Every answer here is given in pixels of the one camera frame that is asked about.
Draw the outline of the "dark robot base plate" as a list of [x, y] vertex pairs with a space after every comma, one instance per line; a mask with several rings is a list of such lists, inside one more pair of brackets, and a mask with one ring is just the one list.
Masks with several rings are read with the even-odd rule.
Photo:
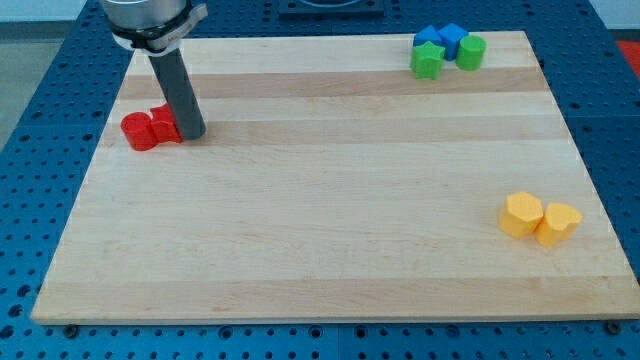
[[279, 0], [283, 19], [303, 16], [383, 16], [385, 0]]

